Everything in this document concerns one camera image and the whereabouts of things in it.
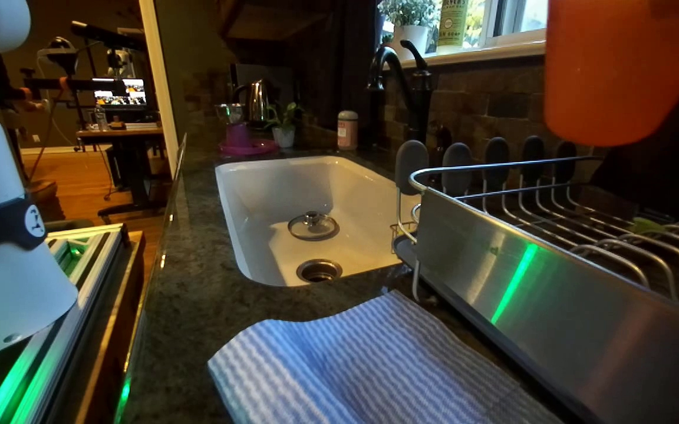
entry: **blue striped towel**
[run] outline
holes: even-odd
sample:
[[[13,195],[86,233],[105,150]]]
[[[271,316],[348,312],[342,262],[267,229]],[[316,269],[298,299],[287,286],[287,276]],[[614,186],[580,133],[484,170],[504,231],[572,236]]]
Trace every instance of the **blue striped towel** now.
[[[208,370],[235,422],[559,422],[401,291],[321,319],[261,319]]]

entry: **kitchen faucet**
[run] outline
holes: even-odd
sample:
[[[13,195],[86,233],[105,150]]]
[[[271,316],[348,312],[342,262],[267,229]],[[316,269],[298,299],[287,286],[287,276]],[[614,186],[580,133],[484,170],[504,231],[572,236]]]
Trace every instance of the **kitchen faucet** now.
[[[388,38],[386,38],[386,40],[381,40],[381,45],[373,54],[370,77],[367,77],[366,90],[383,92],[383,63],[388,63],[392,73],[397,80],[397,87],[402,92],[402,102],[408,109],[405,138],[426,140],[429,103],[430,103],[430,73],[429,73],[426,60],[419,57],[419,52],[415,49],[415,45],[410,40],[401,40],[401,45],[405,49],[410,49],[415,57],[415,71],[410,76],[415,87],[408,85],[408,80],[402,76],[401,58],[388,46]]]

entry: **kitchen counter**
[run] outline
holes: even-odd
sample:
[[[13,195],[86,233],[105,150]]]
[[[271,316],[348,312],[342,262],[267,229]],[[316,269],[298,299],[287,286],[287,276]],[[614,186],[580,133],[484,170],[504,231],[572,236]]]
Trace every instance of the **kitchen counter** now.
[[[392,171],[388,150],[351,157]],[[291,289],[249,283],[235,269],[217,199],[214,163],[217,138],[189,133],[168,203],[158,270],[146,286],[129,356],[123,422],[228,422],[204,361],[239,330],[264,317],[308,319],[339,312],[380,289],[408,291],[410,276],[401,276],[396,266]],[[434,312],[467,343],[484,349],[447,308],[434,307]]]

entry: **kitchen sink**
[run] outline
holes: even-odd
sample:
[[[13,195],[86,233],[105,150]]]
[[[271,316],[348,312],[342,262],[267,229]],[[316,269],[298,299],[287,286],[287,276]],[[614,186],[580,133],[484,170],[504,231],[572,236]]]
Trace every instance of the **kitchen sink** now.
[[[217,189],[235,263],[255,283],[307,286],[397,263],[396,186],[353,159],[225,163]]]

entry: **wire dish rack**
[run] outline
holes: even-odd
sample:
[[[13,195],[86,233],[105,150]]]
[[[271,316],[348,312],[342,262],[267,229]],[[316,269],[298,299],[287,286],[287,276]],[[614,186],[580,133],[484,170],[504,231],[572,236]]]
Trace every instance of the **wire dish rack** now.
[[[453,144],[417,170],[402,150],[422,203],[392,231],[413,291],[422,278],[581,418],[679,422],[676,218],[581,180],[600,157],[572,144],[527,137],[512,159],[498,137],[484,163]]]

